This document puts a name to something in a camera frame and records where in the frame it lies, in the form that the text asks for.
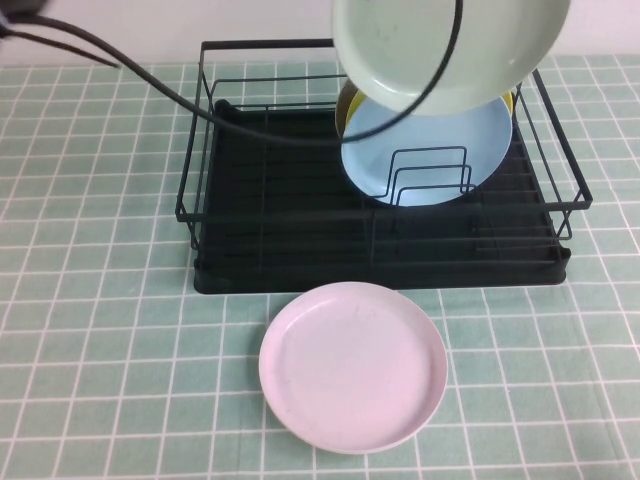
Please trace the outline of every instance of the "black dish rack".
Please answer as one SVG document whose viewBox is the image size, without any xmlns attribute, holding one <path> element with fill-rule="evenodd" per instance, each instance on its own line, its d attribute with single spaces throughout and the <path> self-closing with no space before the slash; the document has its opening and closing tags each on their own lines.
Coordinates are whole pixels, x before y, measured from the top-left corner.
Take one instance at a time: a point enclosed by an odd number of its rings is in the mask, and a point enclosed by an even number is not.
<svg viewBox="0 0 640 480">
<path fill-rule="evenodd" d="M 335 101 L 232 105 L 216 89 L 344 75 L 209 83 L 205 58 L 212 50 L 331 47 L 329 39 L 204 42 L 196 103 L 248 128 L 336 138 Z M 187 224 L 197 252 L 196 290 L 294 292 L 338 281 L 394 289 L 561 283 L 571 256 L 561 245 L 572 236 L 570 214 L 588 209 L 593 198 L 540 74 L 531 79 L 517 87 L 513 140 L 487 181 L 469 184 L 464 146 L 443 146 L 460 153 L 460 184 L 411 187 L 464 194 L 435 206 L 398 207 L 362 194 L 345 174 L 337 147 L 271 146 L 194 116 L 176 216 Z M 533 108 L 525 101 L 530 96 Z M 538 110 L 546 115 L 542 123 L 532 119 Z M 555 135 L 551 149 L 536 131 L 540 125 Z M 428 158 L 432 152 L 423 153 Z M 433 163 L 412 168 L 452 168 Z M 554 179 L 559 169 L 569 181 Z M 397 202 L 403 190 L 395 192 L 393 178 L 390 172 L 388 188 Z"/>
</svg>

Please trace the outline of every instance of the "countertop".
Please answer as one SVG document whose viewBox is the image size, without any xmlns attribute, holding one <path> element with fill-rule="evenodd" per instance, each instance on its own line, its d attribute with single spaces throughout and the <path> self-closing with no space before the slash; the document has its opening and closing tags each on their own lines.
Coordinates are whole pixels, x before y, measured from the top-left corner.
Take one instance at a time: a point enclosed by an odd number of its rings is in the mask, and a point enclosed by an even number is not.
<svg viewBox="0 0 640 480">
<path fill-rule="evenodd" d="M 152 68 L 193 98 L 195 65 Z M 215 71 L 252 68 L 276 67 Z M 193 290 L 174 216 L 191 116 L 125 70 L 0 69 L 0 477 L 640 478 L 640 56 L 540 68 L 595 197 L 569 278 L 403 292 L 449 385 L 415 438 L 366 456 L 298 441 L 264 402 L 261 336 L 294 294 Z"/>
</svg>

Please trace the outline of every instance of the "yellow plate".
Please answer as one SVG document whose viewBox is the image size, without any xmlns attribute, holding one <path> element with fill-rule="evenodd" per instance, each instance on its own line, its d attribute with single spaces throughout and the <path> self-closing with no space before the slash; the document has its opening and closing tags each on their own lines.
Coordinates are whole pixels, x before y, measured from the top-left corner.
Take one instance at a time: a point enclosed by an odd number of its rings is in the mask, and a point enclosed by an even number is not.
<svg viewBox="0 0 640 480">
<path fill-rule="evenodd" d="M 509 113 L 513 117 L 513 94 L 511 92 L 507 92 L 502 96 L 502 98 L 509 108 Z"/>
<path fill-rule="evenodd" d="M 353 96 L 353 100 L 351 100 L 351 105 L 349 105 L 349 110 L 347 111 L 347 121 L 345 122 L 345 127 L 346 125 L 349 125 L 351 117 L 353 117 L 353 115 L 356 113 L 358 107 L 362 105 L 362 102 L 364 102 L 365 98 L 367 97 L 360 90 L 358 90 L 358 92 Z M 504 103 L 507 104 L 509 114 L 513 116 L 513 94 L 511 92 L 507 92 L 502 96 L 502 98 L 504 99 Z"/>
<path fill-rule="evenodd" d="M 351 120 L 351 117 L 353 117 L 353 114 L 356 113 L 356 110 L 362 104 L 362 102 L 364 102 L 365 98 L 367 97 L 360 90 L 358 90 L 353 96 L 353 100 L 351 100 L 351 104 L 349 105 L 349 110 L 347 110 L 347 125 L 349 125 L 349 120 Z"/>
</svg>

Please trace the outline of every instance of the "black cable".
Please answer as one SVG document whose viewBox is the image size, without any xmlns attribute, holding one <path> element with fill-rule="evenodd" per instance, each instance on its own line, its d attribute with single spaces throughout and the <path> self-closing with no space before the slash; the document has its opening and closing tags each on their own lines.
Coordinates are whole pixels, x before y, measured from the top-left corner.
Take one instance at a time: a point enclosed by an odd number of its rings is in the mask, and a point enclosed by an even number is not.
<svg viewBox="0 0 640 480">
<path fill-rule="evenodd" d="M 104 58 L 98 57 L 93 53 L 85 52 L 73 45 L 67 45 L 63 42 L 58 42 L 56 40 L 50 40 L 48 38 L 40 37 L 38 35 L 33 35 L 31 33 L 26 32 L 17 32 L 15 30 L 5 29 L 3 32 L 3 36 L 5 37 L 15 37 L 21 38 L 23 40 L 29 40 L 31 42 L 40 43 L 42 45 L 47 45 L 49 47 L 58 48 L 60 50 L 64 50 L 65 52 L 73 53 L 80 57 L 88 58 L 89 60 L 93 60 L 94 62 L 101 63 L 106 65 L 107 67 L 120 68 L 120 65 L 117 63 L 110 62 L 109 60 L 105 60 Z"/>
<path fill-rule="evenodd" d="M 335 147 L 343 143 L 351 143 L 351 142 L 364 140 L 366 138 L 370 138 L 370 137 L 373 137 L 374 135 L 382 133 L 385 130 L 388 130 L 389 128 L 393 127 L 394 125 L 398 124 L 399 122 L 404 120 L 406 117 L 411 115 L 420 106 L 420 104 L 424 101 L 424 99 L 427 98 L 429 94 L 431 94 L 433 89 L 436 87 L 436 85 L 442 78 L 442 75 L 444 74 L 447 66 L 449 65 L 449 61 L 451 60 L 451 56 L 453 55 L 455 45 L 458 41 L 458 36 L 460 34 L 460 27 L 462 25 L 463 0 L 455 0 L 455 2 L 456 2 L 456 6 L 455 6 L 455 13 L 453 18 L 453 27 L 451 29 L 451 36 L 449 38 L 447 49 L 442 58 L 442 61 L 440 62 L 440 65 L 438 66 L 438 69 L 436 70 L 436 73 L 434 74 L 433 78 L 431 79 L 427 87 L 424 89 L 424 91 L 418 96 L 418 98 L 416 98 L 416 100 L 411 105 L 409 105 L 409 107 L 407 107 L 405 110 L 400 112 L 394 118 L 388 120 L 382 125 L 379 125 L 378 127 L 375 127 L 371 130 L 359 133 L 357 135 L 344 137 L 341 140 L 338 140 L 338 139 L 309 140 L 309 139 L 296 138 L 296 137 L 290 137 L 290 136 L 284 137 L 280 135 L 272 135 L 272 134 L 262 133 L 255 130 L 250 130 L 244 127 L 240 127 L 239 125 L 229 122 L 224 118 L 219 117 L 218 115 L 208 112 L 198 107 L 197 105 L 191 103 L 189 100 L 182 97 L 180 94 L 178 94 L 177 92 L 175 92 L 174 90 L 166 86 L 164 83 L 162 83 L 160 80 L 158 80 L 156 77 L 154 77 L 152 74 L 147 72 L 144 68 L 142 68 L 140 65 L 138 65 L 129 57 L 127 57 L 124 53 L 120 52 L 118 49 L 116 49 L 112 45 L 96 37 L 95 35 L 87 32 L 86 30 L 83 30 L 80 27 L 76 27 L 75 25 L 68 24 L 61 20 L 55 20 L 52 18 L 42 17 L 40 15 L 29 15 L 29 14 L 12 15 L 9 17 L 9 21 L 11 23 L 17 23 L 17 24 L 39 25 L 42 27 L 49 27 L 55 30 L 60 30 L 65 33 L 71 34 L 82 40 L 85 40 L 88 43 L 91 43 L 92 45 L 98 47 L 100 50 L 104 51 L 105 53 L 111 55 L 113 58 L 118 60 L 120 63 L 122 63 L 127 68 L 129 68 L 136 75 L 138 75 L 140 78 L 145 80 L 147 83 L 149 83 L 152 87 L 154 87 L 163 95 L 169 97 L 171 100 L 173 100 L 174 102 L 176 102 L 177 104 L 185 108 L 186 110 L 189 110 L 190 112 L 194 113 L 195 115 L 198 115 L 199 117 L 212 122 L 216 126 L 226 128 L 232 132 L 242 134 L 242 135 L 247 135 L 257 140 L 261 140 L 261 141 L 272 143 L 272 144 L 288 145 L 288 146 L 295 146 L 295 147 Z"/>
</svg>

